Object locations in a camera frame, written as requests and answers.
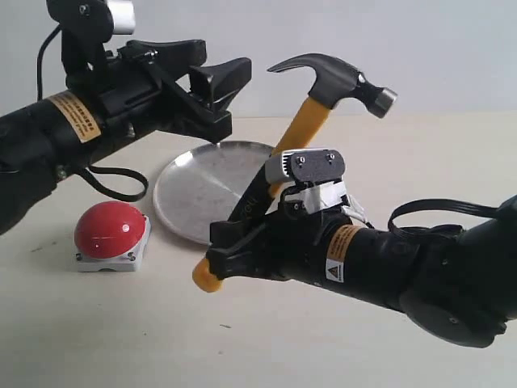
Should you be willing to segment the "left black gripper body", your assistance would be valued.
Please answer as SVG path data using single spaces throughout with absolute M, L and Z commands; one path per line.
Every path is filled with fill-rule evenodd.
M 127 58 L 127 45 L 107 56 L 107 72 L 66 75 L 66 86 L 83 98 L 92 115 L 104 122 L 128 116 L 162 91 L 156 68 Z

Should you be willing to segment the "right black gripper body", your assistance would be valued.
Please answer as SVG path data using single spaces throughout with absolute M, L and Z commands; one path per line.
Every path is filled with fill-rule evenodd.
M 352 224 L 351 218 L 338 208 L 295 219 L 278 210 L 247 220 L 266 223 L 272 261 L 283 276 L 278 281 L 298 280 L 304 283 L 325 281 L 325 256 L 330 236 L 340 226 Z

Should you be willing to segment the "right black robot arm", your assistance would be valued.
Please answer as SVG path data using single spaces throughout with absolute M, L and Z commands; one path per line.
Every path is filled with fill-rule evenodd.
M 296 280 L 404 314 L 449 343 L 488 347 L 516 318 L 516 200 L 414 200 L 393 217 L 430 210 L 481 223 L 390 221 L 378 230 L 354 225 L 339 205 L 309 213 L 290 201 L 268 215 L 213 223 L 209 271 L 219 280 Z

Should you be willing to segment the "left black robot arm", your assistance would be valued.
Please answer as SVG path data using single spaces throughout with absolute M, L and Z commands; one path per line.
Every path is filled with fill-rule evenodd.
M 2 117 L 2 232 L 71 175 L 105 196 L 139 201 L 104 187 L 99 161 L 156 131 L 223 141 L 229 105 L 252 75 L 248 57 L 208 65 L 203 40 L 131 40 L 106 59 L 104 75 L 85 69 L 64 91 Z

